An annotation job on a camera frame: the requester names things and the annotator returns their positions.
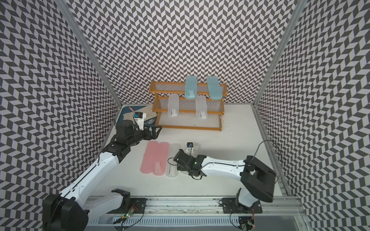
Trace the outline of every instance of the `wooden frame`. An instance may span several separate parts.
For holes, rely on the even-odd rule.
[[[153,108],[152,108],[153,112],[168,112],[168,109],[161,108],[161,105],[160,105],[160,102],[159,102],[160,99],[168,99],[168,97],[167,96],[157,96],[157,97],[155,97]],[[179,100],[194,100],[195,101],[195,99],[185,99],[183,97],[180,97]],[[221,112],[207,110],[208,114],[223,115],[225,113],[225,109],[223,107],[223,99],[220,99],[220,100],[206,99],[206,101],[220,101],[220,107],[221,107],[221,110],[222,110]],[[183,109],[180,109],[179,112],[180,113],[196,113],[195,110],[183,110]]]
[[[177,129],[193,129],[193,130],[208,130],[208,131],[222,131],[222,117],[219,116],[219,128],[206,128],[206,127],[191,127],[191,126],[175,126],[175,125],[160,125],[159,121],[161,120],[162,112],[157,112],[157,121],[155,122],[156,126],[162,126],[162,128],[177,128]]]
[[[149,87],[149,93],[165,93],[165,94],[185,94],[185,90],[183,91],[175,91],[175,90],[155,90],[155,85],[183,85],[185,87],[185,83],[182,82],[156,82],[152,81]],[[198,84],[198,86],[207,86],[207,84]],[[228,94],[228,86],[226,84],[220,84],[220,86],[224,89],[224,92],[222,93],[223,98],[227,96]],[[209,95],[209,92],[207,91],[202,91],[202,92],[197,92],[198,95]]]

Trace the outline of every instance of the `blue tray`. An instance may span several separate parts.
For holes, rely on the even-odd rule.
[[[194,75],[186,77],[185,80],[185,99],[196,99],[198,93],[198,79]],[[193,91],[193,96],[189,95],[189,91]]]
[[[129,107],[131,107],[134,111],[136,111],[136,110],[139,110],[139,109],[144,108],[146,106],[144,105],[144,106],[126,106],[126,107],[124,107],[122,109],[122,111],[121,111],[120,116],[118,117],[118,122],[117,123],[119,123],[120,121],[123,120],[123,114],[128,113],[128,112],[131,112],[131,110],[130,110]],[[154,117],[152,119],[154,120],[154,122],[152,124],[146,124],[146,125],[154,127],[155,126],[155,123],[157,121],[157,117]]]
[[[222,95],[221,86],[216,76],[208,76],[207,85],[208,85],[209,97],[211,100],[222,99],[223,95]]]

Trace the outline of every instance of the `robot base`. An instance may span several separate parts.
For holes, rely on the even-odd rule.
[[[230,213],[247,213],[247,214],[253,214],[252,209],[254,210],[254,213],[262,213],[261,203],[260,201],[254,202],[254,204],[251,207],[246,207],[238,203],[238,205],[235,204],[236,198],[222,198],[222,209],[224,214],[230,214]]]
[[[139,210],[139,211],[135,211],[135,214],[143,214],[146,203],[147,203],[146,198],[130,198],[129,205],[135,205],[135,207]],[[127,213],[128,209],[129,207],[128,208],[121,207],[121,208],[112,210],[108,212],[107,214]]]

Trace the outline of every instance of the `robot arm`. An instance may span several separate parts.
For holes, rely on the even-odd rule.
[[[193,177],[226,176],[240,180],[245,188],[238,191],[236,203],[243,206],[251,207],[257,200],[273,200],[276,173],[253,156],[238,161],[218,160],[204,155],[193,157],[180,149],[174,161],[177,170],[187,171]]]
[[[162,127],[144,126],[145,113],[137,112],[134,121],[117,124],[117,134],[104,147],[92,165],[59,195],[49,194],[43,200],[43,229],[50,231],[84,230],[86,225],[112,210],[128,208],[130,193],[113,190],[114,194],[86,203],[99,182],[141,140],[156,139]]]

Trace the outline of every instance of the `black and white pattern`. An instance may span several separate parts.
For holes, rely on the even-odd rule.
[[[315,230],[370,230],[369,8],[309,1],[259,105]]]
[[[1,1],[0,31],[0,226],[39,228],[118,108],[51,0]]]
[[[122,103],[151,102],[152,81],[188,75],[253,102],[296,2],[67,0]]]

